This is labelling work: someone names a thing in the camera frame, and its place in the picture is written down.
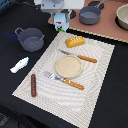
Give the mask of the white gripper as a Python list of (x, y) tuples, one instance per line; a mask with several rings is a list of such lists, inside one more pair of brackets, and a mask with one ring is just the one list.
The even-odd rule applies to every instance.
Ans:
[(59, 10), (50, 10), (50, 11), (51, 11), (50, 12), (51, 16), (53, 16), (55, 13), (67, 13), (69, 17), (72, 12), (71, 9), (59, 9)]

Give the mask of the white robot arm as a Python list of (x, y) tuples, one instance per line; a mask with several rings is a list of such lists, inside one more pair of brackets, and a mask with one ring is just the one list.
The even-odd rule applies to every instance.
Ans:
[(81, 9), (85, 4), (85, 0), (34, 0), (34, 4), (42, 12), (55, 14), (64, 10), (67, 15), (70, 15), (74, 9)]

